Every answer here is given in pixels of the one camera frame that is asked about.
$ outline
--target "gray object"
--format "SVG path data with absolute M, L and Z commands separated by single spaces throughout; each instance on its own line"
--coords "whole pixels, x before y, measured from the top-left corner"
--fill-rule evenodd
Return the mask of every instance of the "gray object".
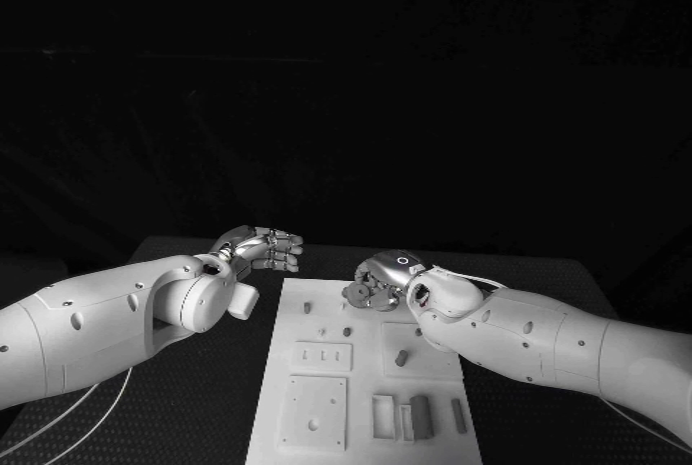
M 413 424 L 413 439 L 425 440 L 432 438 L 432 415 L 429 414 L 429 403 L 425 395 L 410 398 L 410 421 Z
M 399 351 L 399 355 L 396 355 L 396 365 L 402 367 L 406 364 L 406 359 L 407 359 L 407 352 L 405 350 Z
M 458 398 L 451 400 L 451 410 L 454 412 L 454 421 L 456 422 L 456 432 L 465 433 L 464 414 L 461 412 L 461 400 Z

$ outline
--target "dark table surface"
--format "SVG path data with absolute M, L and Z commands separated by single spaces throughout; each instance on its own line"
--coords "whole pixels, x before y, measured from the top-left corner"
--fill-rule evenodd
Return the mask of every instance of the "dark table surface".
M 149 237 L 131 262 L 206 253 L 213 239 Z M 299 272 L 253 271 L 260 297 L 247 321 L 227 314 L 213 329 L 172 344 L 131 374 L 119 403 L 64 464 L 242 464 L 252 434 L 283 277 L 351 280 L 380 249 L 305 246 Z M 413 251 L 428 263 L 491 278 L 617 318 L 573 260 Z M 520 383 L 459 358 L 482 463 L 673 464 L 690 458 L 578 392 Z M 83 436 L 119 392 L 106 380 L 73 413 L 0 463 L 41 464 Z M 28 403 L 0 441 L 5 450 L 69 408 L 86 390 Z

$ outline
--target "black backdrop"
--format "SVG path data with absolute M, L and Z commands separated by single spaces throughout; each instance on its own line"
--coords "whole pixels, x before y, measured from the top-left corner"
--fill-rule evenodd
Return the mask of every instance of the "black backdrop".
M 687 243 L 689 0 L 2 3 L 2 250 L 82 273 L 253 224 L 625 297 Z

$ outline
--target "white rectangular piece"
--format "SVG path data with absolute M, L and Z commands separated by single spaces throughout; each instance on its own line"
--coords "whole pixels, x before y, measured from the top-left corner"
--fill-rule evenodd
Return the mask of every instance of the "white rectangular piece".
M 458 355 L 435 350 L 415 334 L 416 323 L 382 323 L 382 366 L 387 377 L 425 380 L 462 380 Z M 407 353 L 406 363 L 396 365 L 399 351 Z
M 389 395 L 371 396 L 371 438 L 393 440 L 393 397 Z
M 413 419 L 410 418 L 410 405 L 399 406 L 400 441 L 413 443 Z
M 390 312 L 382 313 L 371 309 L 353 308 L 341 297 L 341 290 L 350 281 L 340 280 L 304 280 L 283 279 L 281 300 L 276 308 L 276 320 L 271 337 L 266 367 L 263 370 L 262 390 L 256 405 L 255 424 L 249 441 L 246 465 L 420 465 L 462 463 L 464 465 L 481 465 L 478 442 L 472 428 L 472 415 L 468 408 L 468 400 L 464 390 L 461 365 L 455 354 L 436 351 L 426 343 L 423 337 L 415 336 L 415 318 L 405 304 Z M 259 298 L 258 307 L 271 306 L 262 304 Z M 309 303 L 309 313 L 304 312 L 304 303 Z M 252 317 L 245 325 L 252 325 Z M 382 346 L 384 344 L 382 324 L 394 322 L 402 324 L 406 330 L 402 341 L 393 343 L 392 349 L 406 344 L 409 349 L 407 361 L 402 370 L 415 370 L 415 376 L 386 376 L 382 365 Z M 387 340 L 397 335 L 387 334 Z M 350 345 L 350 370 L 309 370 L 295 364 L 296 342 L 308 342 L 315 347 L 333 344 Z M 428 356 L 426 366 L 418 364 L 416 357 Z M 455 367 L 455 373 L 444 371 L 444 368 Z M 292 398 L 289 395 L 291 376 L 311 375 L 317 380 L 347 380 L 344 383 L 344 448 L 318 448 L 318 445 L 283 446 L 281 436 L 288 433 L 295 443 L 301 439 L 317 437 L 322 430 L 322 422 L 312 423 L 305 416 L 295 418 L 298 409 L 288 411 L 283 420 L 283 408 Z M 315 406 L 314 412 L 322 410 L 324 400 L 315 401 L 318 392 L 307 397 L 305 403 Z M 393 399 L 393 439 L 373 439 L 373 402 L 371 397 L 384 395 Z M 432 429 L 435 436 L 426 440 L 406 441 L 412 427 L 402 427 L 406 423 L 406 407 L 410 397 L 425 395 L 429 400 Z M 451 400 L 458 398 L 464 411 L 467 433 L 459 434 L 451 411 Z
M 309 450 L 345 448 L 345 378 L 291 375 L 278 445 Z
M 350 372 L 350 343 L 295 342 L 291 366 L 321 372 Z

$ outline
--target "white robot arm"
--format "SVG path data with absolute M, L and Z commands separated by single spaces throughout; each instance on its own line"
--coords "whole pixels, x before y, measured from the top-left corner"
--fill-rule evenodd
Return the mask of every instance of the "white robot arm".
M 622 405 L 692 445 L 692 336 L 605 319 L 472 279 L 392 250 L 358 266 L 343 296 L 379 311 L 405 301 L 438 350 L 513 380 Z M 494 290 L 481 290 L 478 280 Z
M 79 390 L 206 332 L 223 313 L 245 320 L 252 268 L 295 272 L 301 237 L 237 227 L 207 254 L 70 278 L 0 310 L 0 410 Z

